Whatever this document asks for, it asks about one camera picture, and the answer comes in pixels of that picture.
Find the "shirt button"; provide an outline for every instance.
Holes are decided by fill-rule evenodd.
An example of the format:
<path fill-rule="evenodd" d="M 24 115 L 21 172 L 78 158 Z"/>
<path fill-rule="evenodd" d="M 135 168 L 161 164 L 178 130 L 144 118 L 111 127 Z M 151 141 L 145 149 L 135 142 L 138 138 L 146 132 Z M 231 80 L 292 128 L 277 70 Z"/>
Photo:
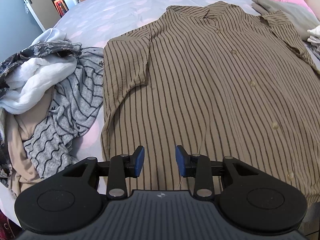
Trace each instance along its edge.
<path fill-rule="evenodd" d="M 293 180 L 293 178 L 294 178 L 294 173 L 293 173 L 292 171 L 290 171 L 290 172 L 288 173 L 288 179 L 289 179 L 289 180 Z"/>
<path fill-rule="evenodd" d="M 278 124 L 277 122 L 273 122 L 273 123 L 272 123 L 272 128 L 273 128 L 274 130 L 277 130 L 277 129 L 279 128 L 279 124 Z"/>
<path fill-rule="evenodd" d="M 251 80 L 251 81 L 250 81 L 250 86 L 254 88 L 254 87 L 256 86 L 256 83 Z"/>

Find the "door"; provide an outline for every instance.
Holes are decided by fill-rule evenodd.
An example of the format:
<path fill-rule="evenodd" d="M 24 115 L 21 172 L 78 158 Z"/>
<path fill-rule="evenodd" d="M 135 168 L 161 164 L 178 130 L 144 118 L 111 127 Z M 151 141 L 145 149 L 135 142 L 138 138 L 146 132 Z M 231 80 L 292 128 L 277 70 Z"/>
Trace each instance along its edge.
<path fill-rule="evenodd" d="M 43 31 L 52 28 L 61 18 L 51 0 L 24 1 Z"/>

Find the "mattress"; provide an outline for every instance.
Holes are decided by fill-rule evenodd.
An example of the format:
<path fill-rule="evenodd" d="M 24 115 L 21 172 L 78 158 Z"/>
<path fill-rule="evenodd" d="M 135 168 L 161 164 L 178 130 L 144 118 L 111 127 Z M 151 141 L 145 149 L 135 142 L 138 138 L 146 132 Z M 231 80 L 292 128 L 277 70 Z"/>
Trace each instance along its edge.
<path fill-rule="evenodd" d="M 219 0 L 86 0 L 71 8 L 56 24 L 67 33 L 71 42 L 81 42 L 83 47 L 104 47 L 109 39 L 157 20 L 169 5 L 206 6 Z M 242 7 L 246 13 L 258 15 L 251 0 L 222 0 Z M 100 133 L 104 124 L 103 109 L 86 135 L 76 138 L 71 155 L 78 160 L 95 156 L 103 161 Z M 105 194 L 106 184 L 100 180 L 98 191 Z M 14 213 L 14 199 L 0 185 L 0 208 L 18 224 Z"/>

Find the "beige fabric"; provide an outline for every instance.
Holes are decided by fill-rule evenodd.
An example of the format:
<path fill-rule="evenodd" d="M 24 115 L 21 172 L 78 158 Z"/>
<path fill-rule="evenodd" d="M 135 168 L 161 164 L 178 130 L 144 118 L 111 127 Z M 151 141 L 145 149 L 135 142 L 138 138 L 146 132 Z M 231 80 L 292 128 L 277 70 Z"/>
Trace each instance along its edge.
<path fill-rule="evenodd" d="M 234 156 L 318 201 L 320 80 L 281 12 L 246 14 L 217 2 L 169 6 L 159 20 L 105 47 L 106 159 L 143 145 L 129 191 L 177 189 L 175 145 Z M 183 179 L 181 189 L 191 188 Z M 221 190 L 214 178 L 216 193 Z"/>
<path fill-rule="evenodd" d="M 304 41 L 307 41 L 307 39 L 310 37 L 310 34 L 307 30 L 314 29 L 320 25 L 320 22 L 316 16 L 301 5 L 273 0 L 252 1 L 254 2 L 252 3 L 252 7 L 261 14 L 276 12 L 278 10 L 283 11 L 296 28 L 300 38 Z"/>
<path fill-rule="evenodd" d="M 41 100 L 23 114 L 6 115 L 6 145 L 14 172 L 9 180 L 9 187 L 19 195 L 23 190 L 31 187 L 41 179 L 28 159 L 22 142 L 33 135 L 36 126 L 48 115 L 48 108 L 52 101 L 53 86 L 49 88 Z"/>

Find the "red fabric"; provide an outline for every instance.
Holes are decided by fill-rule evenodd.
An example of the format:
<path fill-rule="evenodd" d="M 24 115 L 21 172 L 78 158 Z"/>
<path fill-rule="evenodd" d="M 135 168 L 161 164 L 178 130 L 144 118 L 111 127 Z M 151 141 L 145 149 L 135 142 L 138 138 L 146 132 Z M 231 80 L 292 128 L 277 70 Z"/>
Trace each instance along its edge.
<path fill-rule="evenodd" d="M 0 211 L 0 240 L 14 239 L 22 229 Z"/>

